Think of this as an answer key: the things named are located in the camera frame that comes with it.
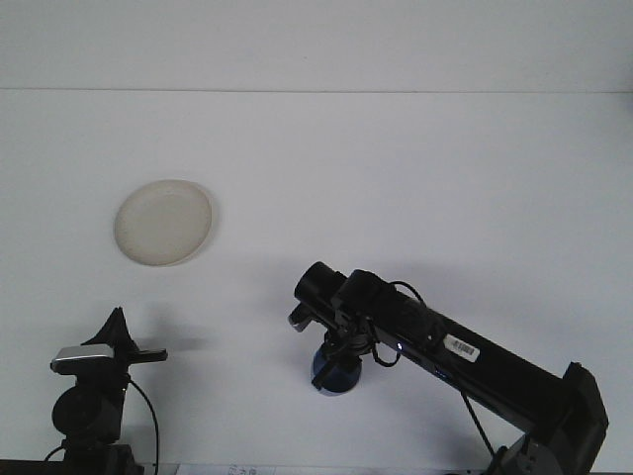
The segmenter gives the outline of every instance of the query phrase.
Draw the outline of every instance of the white label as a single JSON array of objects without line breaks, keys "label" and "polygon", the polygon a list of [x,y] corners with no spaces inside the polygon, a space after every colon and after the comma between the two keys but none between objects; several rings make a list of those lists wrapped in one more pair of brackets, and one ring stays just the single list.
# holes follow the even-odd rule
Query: white label
[{"label": "white label", "polygon": [[453,336],[452,334],[448,334],[444,338],[444,346],[446,346],[449,351],[454,352],[471,363],[477,361],[480,353],[477,348],[468,344],[466,341],[462,341],[461,339]]}]

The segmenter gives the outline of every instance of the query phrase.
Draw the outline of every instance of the robotic arm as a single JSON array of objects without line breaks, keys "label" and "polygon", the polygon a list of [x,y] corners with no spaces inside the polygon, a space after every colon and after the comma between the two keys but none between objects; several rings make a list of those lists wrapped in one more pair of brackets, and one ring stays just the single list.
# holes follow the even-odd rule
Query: robotic arm
[{"label": "robotic arm", "polygon": [[502,447],[488,475],[586,475],[605,438],[608,418],[593,376],[571,363],[562,378],[399,292],[363,270],[349,277],[314,264],[289,318],[301,332],[311,321],[326,327],[313,384],[351,389],[360,356],[382,342],[525,432]]}]

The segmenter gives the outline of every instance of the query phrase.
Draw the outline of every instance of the tripod head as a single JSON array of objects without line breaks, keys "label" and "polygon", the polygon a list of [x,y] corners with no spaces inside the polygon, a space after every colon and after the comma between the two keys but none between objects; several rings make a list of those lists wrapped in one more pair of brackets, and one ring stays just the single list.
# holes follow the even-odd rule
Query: tripod head
[{"label": "tripod head", "polygon": [[52,409],[53,425],[66,436],[61,445],[66,451],[64,463],[80,461],[86,474],[110,473],[97,471],[98,466],[122,453],[132,457],[126,446],[123,450],[120,446],[108,450],[121,436],[123,406],[131,381],[128,369],[132,364],[165,359],[165,349],[138,349],[120,307],[94,337],[59,351],[50,369],[76,376],[75,385],[59,397]]}]

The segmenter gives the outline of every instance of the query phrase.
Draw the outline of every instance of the white table surface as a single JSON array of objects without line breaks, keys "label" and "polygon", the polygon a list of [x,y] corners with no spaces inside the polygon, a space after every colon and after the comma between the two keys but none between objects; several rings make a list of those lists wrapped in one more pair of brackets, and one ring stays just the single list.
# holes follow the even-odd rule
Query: white table surface
[{"label": "white table surface", "polygon": [[[49,415],[72,378],[48,362],[122,305],[139,345],[170,353],[132,368],[165,462],[486,466],[459,394],[408,361],[313,390],[322,329],[286,318],[323,260],[409,281],[557,375],[579,361],[611,419],[593,470],[633,466],[631,94],[5,90],[0,106],[2,456],[60,442]],[[200,183],[215,218],[195,258],[151,268],[112,226],[162,178]],[[479,413],[495,446],[518,437]],[[133,391],[123,441],[152,459]]]}]

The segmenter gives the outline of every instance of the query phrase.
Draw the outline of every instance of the barcode label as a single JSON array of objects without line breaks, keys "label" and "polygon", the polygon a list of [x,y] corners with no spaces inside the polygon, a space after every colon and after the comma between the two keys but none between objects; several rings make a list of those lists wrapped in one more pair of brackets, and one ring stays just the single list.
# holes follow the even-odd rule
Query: barcode label
[{"label": "barcode label", "polygon": [[446,349],[449,351],[452,351],[471,363],[477,361],[480,353],[477,348],[468,344],[466,341],[462,341],[458,337],[453,336],[452,334],[448,334],[444,338],[444,346],[446,346]]}]

